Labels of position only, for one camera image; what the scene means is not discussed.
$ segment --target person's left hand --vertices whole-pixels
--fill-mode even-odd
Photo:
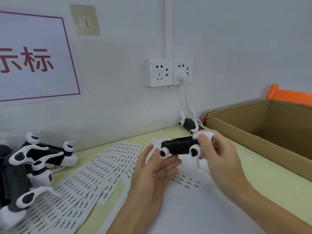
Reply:
[[[168,181],[178,172],[181,160],[177,155],[160,159],[160,149],[156,148],[146,162],[146,157],[153,149],[149,145],[139,156],[131,179],[131,186],[126,202],[136,204],[136,212],[142,214],[145,227],[159,212],[163,193]]]

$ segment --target person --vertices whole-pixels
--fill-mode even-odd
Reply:
[[[247,181],[235,145],[215,133],[215,142],[198,136],[211,178],[220,191],[247,213],[267,234],[312,233],[312,226],[268,200]],[[132,175],[129,195],[107,234],[142,234],[159,212],[169,180],[178,172],[181,160],[172,155],[160,160],[160,150],[149,145],[139,156]]]

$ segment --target power outlet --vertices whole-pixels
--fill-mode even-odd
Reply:
[[[174,59],[174,73],[173,73],[173,82],[174,85],[182,84],[182,82],[178,79],[177,75],[180,70],[184,70],[186,73],[186,80],[188,83],[193,81],[193,60],[194,58],[181,58]]]
[[[146,85],[150,87],[173,84],[172,59],[148,59],[145,61]]]

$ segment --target toy robot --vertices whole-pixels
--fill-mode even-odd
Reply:
[[[197,119],[196,119],[195,112],[193,111],[193,108],[192,108],[192,112],[193,112],[193,118],[185,118],[183,112],[181,112],[182,120],[179,121],[179,125],[183,126],[186,130],[188,130],[191,135],[193,135],[195,132],[199,130],[204,129],[203,127],[197,124]]]
[[[44,169],[44,161],[48,158],[42,157],[38,161],[34,161],[28,157],[31,150],[44,151],[48,149],[48,147],[30,144],[22,147],[16,153],[8,155],[12,149],[7,145],[0,144],[0,226],[4,229],[8,230],[22,220],[26,215],[26,208],[34,202],[38,195],[49,191],[60,196],[53,191],[52,187],[47,186],[52,181],[51,172],[37,174]]]
[[[21,147],[36,144],[39,147],[47,147],[48,149],[44,150],[32,149],[31,151],[29,151],[28,157],[31,157],[33,160],[36,161],[47,155],[63,153],[59,156],[49,157],[45,162],[48,164],[53,164],[61,167],[72,167],[76,164],[78,159],[76,155],[73,154],[74,146],[71,145],[71,143],[73,143],[74,141],[65,141],[63,143],[63,148],[54,145],[40,143],[40,138],[38,136],[33,135],[34,133],[39,132],[40,131],[28,132],[26,134],[27,141]]]
[[[160,155],[167,157],[169,154],[191,154],[193,157],[200,157],[201,149],[198,142],[198,135],[204,134],[211,143],[214,142],[214,133],[211,131],[201,131],[193,136],[165,140],[161,143]]]

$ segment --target tabletop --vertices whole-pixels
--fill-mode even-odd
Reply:
[[[142,152],[150,144],[152,138],[179,138],[185,136],[190,136],[187,130],[181,126],[173,126],[128,138],[124,141],[141,144],[143,146]],[[312,182],[236,142],[233,143],[236,146],[244,173],[251,185],[268,199],[312,225]],[[115,144],[116,142],[113,142],[77,152],[77,164],[74,167],[55,173],[52,185],[57,184],[76,169],[91,161],[96,154],[105,153],[105,149]],[[97,234],[124,189],[125,185],[121,181],[104,206],[98,204],[94,206],[88,219],[76,233]]]

